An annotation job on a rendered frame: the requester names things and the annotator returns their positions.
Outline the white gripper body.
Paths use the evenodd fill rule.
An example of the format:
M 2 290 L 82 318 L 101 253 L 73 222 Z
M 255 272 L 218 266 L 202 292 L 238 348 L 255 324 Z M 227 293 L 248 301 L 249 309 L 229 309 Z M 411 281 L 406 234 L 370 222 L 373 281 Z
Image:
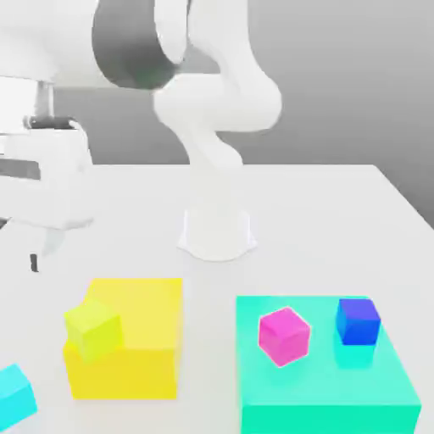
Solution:
M 83 130 L 32 130 L 0 140 L 0 163 L 38 165 L 38 180 L 0 175 L 0 218 L 68 230 L 93 220 L 92 156 Z

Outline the small lime cube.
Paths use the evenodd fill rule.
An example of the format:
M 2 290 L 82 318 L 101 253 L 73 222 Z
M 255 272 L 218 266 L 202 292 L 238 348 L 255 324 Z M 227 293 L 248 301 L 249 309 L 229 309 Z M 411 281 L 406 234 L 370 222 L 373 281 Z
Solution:
M 120 314 L 96 299 L 88 298 L 67 311 L 64 320 L 69 342 L 86 363 L 123 346 Z

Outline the small magenta cube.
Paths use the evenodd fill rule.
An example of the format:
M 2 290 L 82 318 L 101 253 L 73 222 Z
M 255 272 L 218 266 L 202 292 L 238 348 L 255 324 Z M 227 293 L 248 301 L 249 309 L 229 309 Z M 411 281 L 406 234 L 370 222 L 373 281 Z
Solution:
M 309 354 L 311 325 L 289 306 L 259 318 L 258 345 L 282 368 Z

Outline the large yellow box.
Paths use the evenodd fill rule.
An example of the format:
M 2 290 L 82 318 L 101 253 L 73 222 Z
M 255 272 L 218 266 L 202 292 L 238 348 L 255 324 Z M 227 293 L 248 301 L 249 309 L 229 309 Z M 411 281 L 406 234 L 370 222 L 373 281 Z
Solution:
M 64 362 L 73 398 L 176 398 L 181 359 L 182 280 L 96 278 L 83 301 L 88 298 L 120 314 L 124 341 L 121 348 L 86 363 L 67 334 Z

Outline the small blue cube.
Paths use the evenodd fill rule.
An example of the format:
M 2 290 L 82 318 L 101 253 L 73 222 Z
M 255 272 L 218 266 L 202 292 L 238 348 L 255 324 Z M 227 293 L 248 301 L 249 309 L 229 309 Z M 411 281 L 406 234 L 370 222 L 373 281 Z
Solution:
M 336 328 L 342 344 L 375 346 L 381 317 L 370 298 L 340 298 L 337 305 Z

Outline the large turquoise box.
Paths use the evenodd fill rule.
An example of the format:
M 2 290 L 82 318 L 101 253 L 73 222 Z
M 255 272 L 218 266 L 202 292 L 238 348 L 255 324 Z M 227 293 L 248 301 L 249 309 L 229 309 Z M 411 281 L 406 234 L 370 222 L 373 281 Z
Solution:
M 374 346 L 342 344 L 337 296 L 236 298 L 240 434 L 415 434 L 421 402 L 385 329 Z M 311 328 L 309 353 L 276 366 L 259 320 L 293 308 Z

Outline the small cyan cube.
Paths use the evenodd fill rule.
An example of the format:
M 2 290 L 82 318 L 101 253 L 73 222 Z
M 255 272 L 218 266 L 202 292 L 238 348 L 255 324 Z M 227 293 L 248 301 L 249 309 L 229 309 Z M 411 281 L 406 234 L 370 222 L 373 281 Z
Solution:
M 37 412 L 30 381 L 17 364 L 0 370 L 0 432 Z

